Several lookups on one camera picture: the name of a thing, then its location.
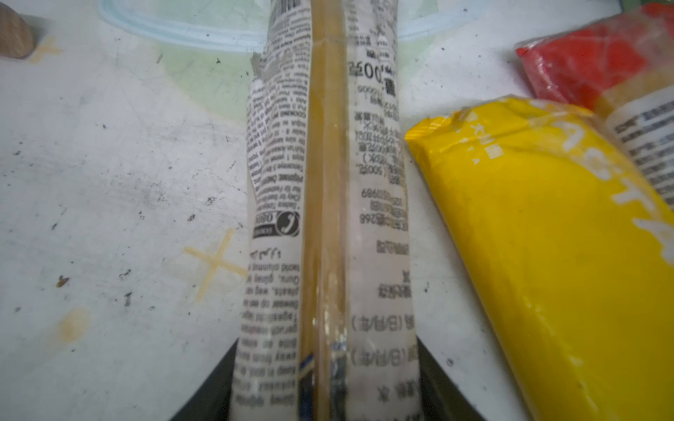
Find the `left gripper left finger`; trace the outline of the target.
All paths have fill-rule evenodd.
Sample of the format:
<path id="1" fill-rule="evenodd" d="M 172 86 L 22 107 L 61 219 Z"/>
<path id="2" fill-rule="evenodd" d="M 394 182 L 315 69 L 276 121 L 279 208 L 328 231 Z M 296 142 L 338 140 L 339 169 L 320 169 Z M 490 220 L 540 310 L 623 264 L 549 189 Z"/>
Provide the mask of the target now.
<path id="1" fill-rule="evenodd" d="M 235 340 L 212 373 L 170 421 L 227 421 L 232 396 Z"/>

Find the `spaghetti bag with white label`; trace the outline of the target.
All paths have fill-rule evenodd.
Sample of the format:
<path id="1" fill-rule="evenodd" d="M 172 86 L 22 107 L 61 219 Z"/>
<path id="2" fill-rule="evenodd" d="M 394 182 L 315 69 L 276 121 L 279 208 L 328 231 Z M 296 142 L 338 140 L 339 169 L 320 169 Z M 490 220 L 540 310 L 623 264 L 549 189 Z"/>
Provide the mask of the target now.
<path id="1" fill-rule="evenodd" d="M 275 1 L 247 106 L 232 420 L 420 420 L 398 3 Z"/>

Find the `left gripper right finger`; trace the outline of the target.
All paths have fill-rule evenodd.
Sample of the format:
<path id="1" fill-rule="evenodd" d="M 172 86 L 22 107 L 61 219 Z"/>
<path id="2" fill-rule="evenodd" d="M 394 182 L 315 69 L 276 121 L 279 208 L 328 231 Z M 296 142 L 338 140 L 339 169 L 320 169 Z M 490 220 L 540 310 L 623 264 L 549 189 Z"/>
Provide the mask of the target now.
<path id="1" fill-rule="evenodd" d="M 427 421 L 484 421 L 417 338 L 421 370 L 421 405 Z"/>

